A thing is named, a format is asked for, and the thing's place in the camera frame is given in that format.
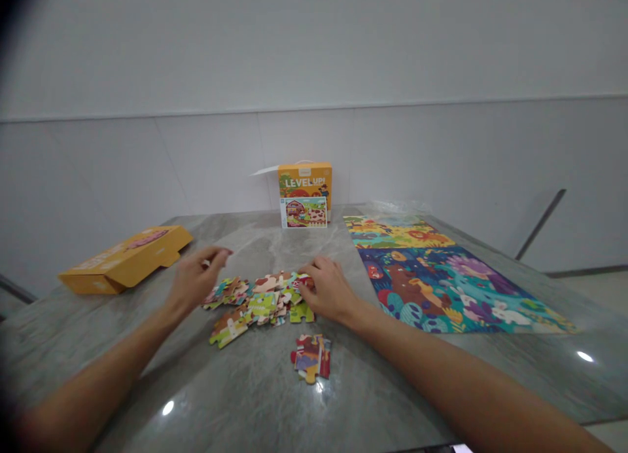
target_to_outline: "white wall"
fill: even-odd
[[[0,118],[628,93],[627,0],[34,0]]]
[[[524,261],[626,263],[627,113],[624,98],[4,124],[0,273],[43,296],[170,217],[277,209],[275,180],[247,176],[304,158],[331,161],[336,203],[421,197],[510,255],[565,187]]]

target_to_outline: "cartoon rabbit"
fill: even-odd
[[[530,319],[520,314],[517,311],[509,310],[508,305],[502,301],[495,301],[495,307],[493,307],[493,315],[499,317],[506,323],[515,323],[517,325],[530,325],[532,322]]]

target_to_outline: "cartoon cow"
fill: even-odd
[[[325,211],[322,209],[310,209],[307,212],[309,216],[309,220],[311,222],[324,222],[325,221]]]

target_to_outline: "gray marble tabletop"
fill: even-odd
[[[375,292],[342,221],[360,206],[336,206],[327,229],[282,230],[279,212],[185,216],[167,225],[235,251],[221,277],[296,270],[313,255],[338,260],[357,294]],[[628,417],[627,320],[561,282],[433,217],[426,220],[569,318],[577,335],[439,335],[486,360],[581,424]],[[158,270],[119,296],[80,297],[63,287],[2,324],[3,358],[15,401],[32,405],[142,322],[166,298],[175,268]],[[443,419],[353,333],[314,324],[254,327],[223,350],[208,345],[222,310],[196,310],[147,367],[97,443],[102,452],[390,452],[452,443]],[[290,351],[302,333],[332,341],[329,380],[300,382]],[[594,358],[588,363],[577,351]],[[164,415],[164,406],[173,402]]]

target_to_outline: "red barn illustration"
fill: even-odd
[[[298,217],[299,214],[305,212],[305,207],[303,206],[303,204],[299,203],[299,201],[290,201],[288,204],[286,204],[286,212],[288,213],[288,215]]]

